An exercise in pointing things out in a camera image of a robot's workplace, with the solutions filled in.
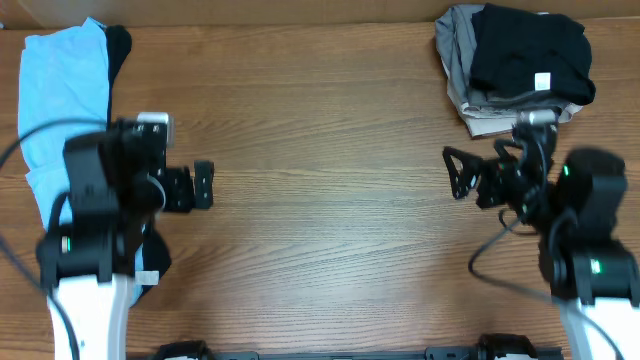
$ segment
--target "black shirt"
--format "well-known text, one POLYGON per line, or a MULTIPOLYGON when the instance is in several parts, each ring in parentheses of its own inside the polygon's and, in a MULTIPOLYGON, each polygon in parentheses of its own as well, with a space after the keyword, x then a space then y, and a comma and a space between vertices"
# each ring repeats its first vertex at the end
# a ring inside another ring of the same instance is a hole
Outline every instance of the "black shirt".
POLYGON ((472 16, 478 46, 471 85, 514 97, 536 90, 536 73, 551 74, 551 92, 578 105, 593 102, 591 46, 584 26, 564 15, 538 15, 487 4, 472 16))

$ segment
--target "light blue cloth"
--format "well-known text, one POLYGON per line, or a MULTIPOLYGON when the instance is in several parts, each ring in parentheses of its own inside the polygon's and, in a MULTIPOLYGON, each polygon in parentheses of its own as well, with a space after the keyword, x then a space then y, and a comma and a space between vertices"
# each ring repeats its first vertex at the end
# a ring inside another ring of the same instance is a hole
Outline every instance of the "light blue cloth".
MULTIPOLYGON (((56 196, 69 190, 62 157, 68 138, 103 131, 109 103, 109 55, 102 24, 89 18, 82 26, 57 33, 28 36, 20 63, 18 134, 61 119, 104 121, 46 129, 22 143, 29 167, 27 182, 46 227, 56 196)), ((61 222, 71 221, 65 204, 61 222)))

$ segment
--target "folded clothes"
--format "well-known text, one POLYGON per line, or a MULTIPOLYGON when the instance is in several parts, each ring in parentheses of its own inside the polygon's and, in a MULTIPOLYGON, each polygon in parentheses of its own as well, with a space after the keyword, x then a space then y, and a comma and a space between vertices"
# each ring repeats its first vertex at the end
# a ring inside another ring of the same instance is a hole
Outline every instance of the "folded clothes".
MULTIPOLYGON (((104 29, 88 18, 51 35, 25 39, 19 77, 18 134, 60 119, 95 120, 96 124, 68 124, 46 129, 24 141, 22 155, 29 167, 27 182, 46 227, 51 207, 61 192, 69 190, 63 159, 67 139, 104 131, 111 118, 111 93, 115 78, 131 51, 131 35, 122 26, 104 29)), ((70 222, 65 203, 60 222, 70 222)), ((171 265, 162 237, 152 230, 135 254, 136 278, 151 273, 160 278, 171 265)), ((151 289, 153 282, 136 283, 131 305, 151 289)))
POLYGON ((508 131, 522 117, 553 116, 569 121, 581 107, 550 91, 526 91, 504 97, 471 84, 471 67, 477 49, 472 26, 474 14, 484 5, 456 5, 436 21, 436 47, 447 74, 447 94, 472 136, 508 131))
POLYGON ((591 46, 584 26, 564 15, 537 15, 487 4, 472 15, 477 48, 471 85, 504 97, 551 92, 577 105, 593 102, 591 46))

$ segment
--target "clothing label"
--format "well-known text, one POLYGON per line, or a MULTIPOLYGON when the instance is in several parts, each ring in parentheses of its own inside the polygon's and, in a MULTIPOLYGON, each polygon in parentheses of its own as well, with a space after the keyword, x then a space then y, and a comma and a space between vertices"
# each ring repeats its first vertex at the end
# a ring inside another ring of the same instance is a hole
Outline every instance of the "clothing label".
POLYGON ((160 273, 155 271, 136 271, 136 285, 158 285, 160 273))
POLYGON ((551 73, 536 73, 536 91, 551 90, 551 73))

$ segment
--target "wooden table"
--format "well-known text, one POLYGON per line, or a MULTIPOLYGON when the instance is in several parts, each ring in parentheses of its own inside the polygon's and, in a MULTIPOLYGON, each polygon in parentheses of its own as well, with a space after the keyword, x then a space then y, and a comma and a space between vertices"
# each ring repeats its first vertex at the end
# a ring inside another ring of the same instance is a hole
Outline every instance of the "wooden table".
MULTIPOLYGON (((627 163, 616 234, 640 254, 640 20, 589 20, 596 101, 560 128, 556 163, 592 144, 627 163)), ((16 135, 20 50, 0 31, 0 144, 16 135)), ((130 312, 129 351, 204 339, 216 351, 417 350, 483 332, 567 346, 558 312, 474 280, 495 211, 454 201, 445 145, 472 141, 445 94, 432 23, 131 29, 114 115, 167 111, 171 165, 216 163, 216 204, 163 214, 174 264, 130 312)), ((0 229, 37 271, 42 234, 19 154, 0 174, 0 229)), ((553 177, 558 168, 553 169, 553 177)), ((537 238, 478 267, 548 289, 537 238)), ((0 260, 2 358, 52 358, 45 301, 0 260)))

